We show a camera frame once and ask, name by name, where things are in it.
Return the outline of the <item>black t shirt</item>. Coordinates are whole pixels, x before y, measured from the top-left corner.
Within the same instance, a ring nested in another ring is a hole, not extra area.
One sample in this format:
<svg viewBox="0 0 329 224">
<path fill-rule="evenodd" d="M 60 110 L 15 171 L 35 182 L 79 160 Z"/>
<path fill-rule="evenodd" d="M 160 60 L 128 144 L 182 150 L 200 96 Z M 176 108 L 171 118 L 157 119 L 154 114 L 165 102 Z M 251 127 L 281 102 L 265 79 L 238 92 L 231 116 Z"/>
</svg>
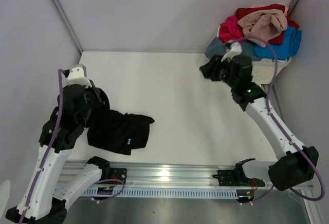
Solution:
<svg viewBox="0 0 329 224">
<path fill-rule="evenodd" d="M 100 88 L 98 90 L 104 104 L 92 112 L 87 131 L 88 144 L 122 155 L 145 148 L 150 125 L 155 120 L 145 115 L 122 114 L 112 110 L 106 93 Z"/>
</svg>

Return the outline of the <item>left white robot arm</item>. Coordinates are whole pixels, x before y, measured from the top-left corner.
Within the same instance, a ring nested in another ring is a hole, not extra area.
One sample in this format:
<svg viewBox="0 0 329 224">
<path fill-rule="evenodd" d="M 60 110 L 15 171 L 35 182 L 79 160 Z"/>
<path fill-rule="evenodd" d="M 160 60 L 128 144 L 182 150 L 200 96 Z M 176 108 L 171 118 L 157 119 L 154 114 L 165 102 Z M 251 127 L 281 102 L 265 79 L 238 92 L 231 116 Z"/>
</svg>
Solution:
<svg viewBox="0 0 329 224">
<path fill-rule="evenodd" d="M 61 170 L 84 129 L 91 126 L 103 107 L 109 107 L 104 91 L 72 84 L 61 88 L 58 106 L 43 125 L 38 159 L 21 202 L 7 210 L 13 223 L 62 223 L 71 205 L 90 186 L 111 177 L 110 162 L 94 156 L 82 172 L 58 193 L 55 188 Z"/>
</svg>

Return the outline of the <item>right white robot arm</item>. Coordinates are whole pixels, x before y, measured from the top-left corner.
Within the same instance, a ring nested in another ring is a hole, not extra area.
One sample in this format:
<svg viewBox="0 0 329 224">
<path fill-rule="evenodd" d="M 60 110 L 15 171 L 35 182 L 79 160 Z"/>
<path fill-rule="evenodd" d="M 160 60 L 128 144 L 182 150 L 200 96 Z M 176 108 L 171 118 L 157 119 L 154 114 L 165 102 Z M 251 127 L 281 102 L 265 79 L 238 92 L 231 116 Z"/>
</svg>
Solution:
<svg viewBox="0 0 329 224">
<path fill-rule="evenodd" d="M 222 60 L 215 55 L 199 69 L 205 79 L 222 81 L 230 87 L 235 103 L 258 125 L 275 153 L 275 162 L 250 158 L 236 163 L 234 179 L 238 184 L 259 179 L 285 191 L 313 179 L 318 151 L 313 146 L 306 147 L 277 115 L 265 91 L 252 80 L 249 57 L 237 55 Z"/>
</svg>

